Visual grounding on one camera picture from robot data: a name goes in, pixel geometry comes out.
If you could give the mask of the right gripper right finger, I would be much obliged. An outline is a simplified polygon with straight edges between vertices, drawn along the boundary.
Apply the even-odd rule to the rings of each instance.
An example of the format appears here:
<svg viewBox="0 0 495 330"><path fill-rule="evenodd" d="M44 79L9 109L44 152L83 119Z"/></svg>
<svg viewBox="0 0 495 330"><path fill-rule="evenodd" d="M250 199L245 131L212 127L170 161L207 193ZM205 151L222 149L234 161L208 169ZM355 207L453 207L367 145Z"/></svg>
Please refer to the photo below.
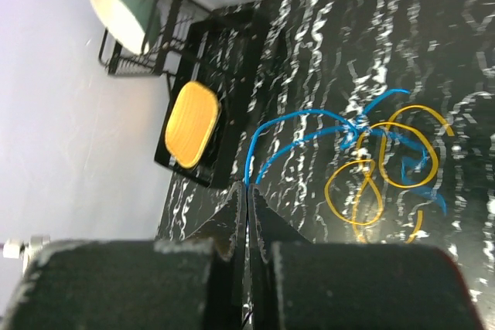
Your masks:
<svg viewBox="0 0 495 330"><path fill-rule="evenodd" d="M247 190L256 329L481 329L460 270L436 247L311 243Z"/></svg>

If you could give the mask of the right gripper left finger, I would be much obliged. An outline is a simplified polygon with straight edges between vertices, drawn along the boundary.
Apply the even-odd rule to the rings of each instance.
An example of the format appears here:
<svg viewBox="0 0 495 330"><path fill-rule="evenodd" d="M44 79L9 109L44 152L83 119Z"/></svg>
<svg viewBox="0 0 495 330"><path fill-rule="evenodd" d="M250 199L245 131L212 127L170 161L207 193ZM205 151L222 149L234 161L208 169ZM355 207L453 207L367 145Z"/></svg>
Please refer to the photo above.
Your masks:
<svg viewBox="0 0 495 330"><path fill-rule="evenodd" d="M3 329L238 329L245 187L184 240L59 240L32 259Z"/></svg>

